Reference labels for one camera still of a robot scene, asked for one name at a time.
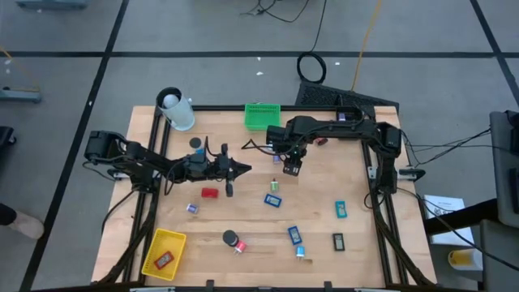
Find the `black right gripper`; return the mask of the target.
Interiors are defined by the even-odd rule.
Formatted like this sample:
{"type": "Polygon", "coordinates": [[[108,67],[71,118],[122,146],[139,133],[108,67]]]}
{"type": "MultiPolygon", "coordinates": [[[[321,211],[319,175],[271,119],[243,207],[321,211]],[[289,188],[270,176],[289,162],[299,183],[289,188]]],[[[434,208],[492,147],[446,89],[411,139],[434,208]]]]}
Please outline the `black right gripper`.
{"type": "Polygon", "coordinates": [[[268,126],[266,140],[278,156],[285,157],[283,172],[291,176],[298,176],[303,158],[303,146],[298,142],[298,137],[291,137],[286,128],[268,126]]]}

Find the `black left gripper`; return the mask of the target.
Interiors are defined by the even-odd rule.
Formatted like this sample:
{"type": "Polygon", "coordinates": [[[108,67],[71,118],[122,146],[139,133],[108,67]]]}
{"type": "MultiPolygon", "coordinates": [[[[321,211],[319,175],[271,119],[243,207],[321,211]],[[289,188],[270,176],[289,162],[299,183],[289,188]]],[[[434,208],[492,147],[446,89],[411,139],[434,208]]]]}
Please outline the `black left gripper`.
{"type": "Polygon", "coordinates": [[[207,158],[206,152],[188,155],[184,167],[186,179],[192,182],[204,180],[225,180],[225,192],[228,197],[234,196],[233,181],[252,169],[251,165],[233,161],[228,155],[228,144],[221,145],[221,152],[213,161],[207,158]]]}

